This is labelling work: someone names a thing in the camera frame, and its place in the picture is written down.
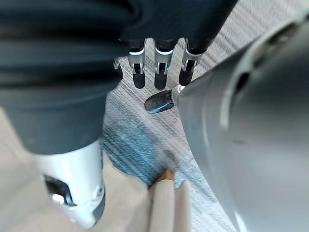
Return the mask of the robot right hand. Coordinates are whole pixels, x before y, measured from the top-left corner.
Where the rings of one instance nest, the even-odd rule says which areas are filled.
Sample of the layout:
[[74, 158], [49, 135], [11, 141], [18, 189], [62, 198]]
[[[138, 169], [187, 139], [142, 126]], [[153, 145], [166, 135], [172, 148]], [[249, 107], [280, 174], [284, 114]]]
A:
[[153, 39], [154, 86], [163, 104], [173, 50], [186, 40], [179, 83], [192, 80], [234, 0], [3, 0], [0, 105], [36, 163], [50, 199], [82, 228], [102, 217], [106, 191], [99, 137], [106, 98], [127, 57], [145, 86], [145, 41]]

